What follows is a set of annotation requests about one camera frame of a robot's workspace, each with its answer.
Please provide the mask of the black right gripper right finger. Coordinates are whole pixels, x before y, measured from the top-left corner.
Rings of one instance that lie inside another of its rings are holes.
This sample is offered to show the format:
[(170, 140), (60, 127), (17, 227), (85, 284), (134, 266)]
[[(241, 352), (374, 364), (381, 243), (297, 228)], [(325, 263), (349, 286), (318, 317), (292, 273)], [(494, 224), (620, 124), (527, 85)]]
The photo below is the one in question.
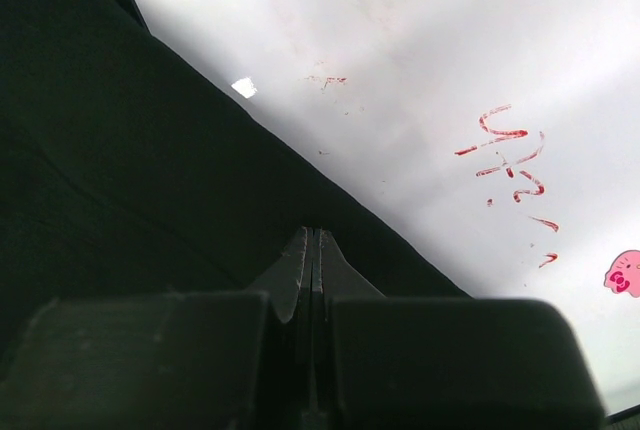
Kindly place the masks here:
[(529, 299), (386, 297), (319, 237), (338, 429), (600, 429), (574, 333)]

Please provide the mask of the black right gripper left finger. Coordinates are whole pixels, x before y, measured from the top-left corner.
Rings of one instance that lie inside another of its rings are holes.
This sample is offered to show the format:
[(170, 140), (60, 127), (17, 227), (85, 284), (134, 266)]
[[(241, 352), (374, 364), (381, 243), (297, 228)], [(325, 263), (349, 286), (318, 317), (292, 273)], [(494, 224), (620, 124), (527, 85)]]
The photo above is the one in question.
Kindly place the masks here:
[(296, 429), (308, 232), (247, 289), (54, 300), (1, 380), (5, 429)]

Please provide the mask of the black floral print t-shirt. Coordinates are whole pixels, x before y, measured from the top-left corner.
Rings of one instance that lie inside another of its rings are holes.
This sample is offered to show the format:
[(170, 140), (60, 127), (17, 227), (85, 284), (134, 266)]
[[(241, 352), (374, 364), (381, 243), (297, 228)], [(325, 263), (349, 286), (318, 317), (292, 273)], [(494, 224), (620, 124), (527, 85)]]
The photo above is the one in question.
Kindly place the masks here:
[(1, 0), (1, 342), (54, 299), (241, 289), (302, 227), (460, 290), (111, 0)]

